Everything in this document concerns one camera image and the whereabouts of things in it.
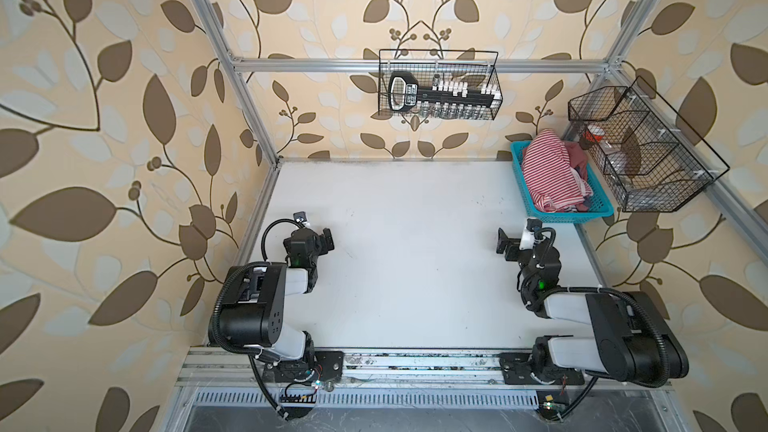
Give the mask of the red white striped tank top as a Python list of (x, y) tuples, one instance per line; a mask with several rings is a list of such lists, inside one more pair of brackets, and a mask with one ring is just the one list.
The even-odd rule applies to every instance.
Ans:
[(586, 201), (593, 195), (570, 166), (564, 143), (553, 130), (545, 129), (523, 150), (524, 181), (539, 211), (586, 211)]

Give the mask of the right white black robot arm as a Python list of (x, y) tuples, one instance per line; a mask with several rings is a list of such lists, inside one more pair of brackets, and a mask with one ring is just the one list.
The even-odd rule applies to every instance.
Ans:
[(508, 384), (578, 384), (603, 378), (647, 388), (688, 375), (690, 362), (645, 292), (600, 286), (563, 286), (556, 232), (527, 222), (519, 237), (498, 230), (496, 252), (519, 267), (516, 290), (536, 317), (586, 325), (589, 335), (545, 335), (528, 354), (499, 356)]

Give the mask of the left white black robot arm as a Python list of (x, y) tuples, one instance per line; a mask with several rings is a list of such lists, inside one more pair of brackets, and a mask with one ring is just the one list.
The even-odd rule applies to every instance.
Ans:
[[(267, 238), (279, 225), (295, 229), (282, 241), (284, 258), (270, 261)], [(311, 229), (305, 212), (270, 223), (261, 235), (261, 259), (228, 271), (209, 322), (211, 344), (272, 367), (315, 368), (311, 335), (287, 324), (285, 302), (314, 290), (319, 258), (334, 248), (331, 230)]]

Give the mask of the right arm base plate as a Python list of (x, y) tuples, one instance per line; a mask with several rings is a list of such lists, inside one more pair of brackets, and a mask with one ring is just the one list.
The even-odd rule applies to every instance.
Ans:
[(532, 352), (505, 352), (499, 366), (506, 385), (581, 386), (584, 375), (576, 369), (561, 368), (549, 359), (535, 358)]

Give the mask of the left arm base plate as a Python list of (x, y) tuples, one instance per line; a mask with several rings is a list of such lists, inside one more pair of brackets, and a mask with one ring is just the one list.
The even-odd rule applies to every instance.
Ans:
[(299, 360), (266, 365), (263, 375), (266, 381), (274, 383), (336, 382), (343, 374), (344, 357), (340, 350), (321, 350), (312, 356), (306, 353)]

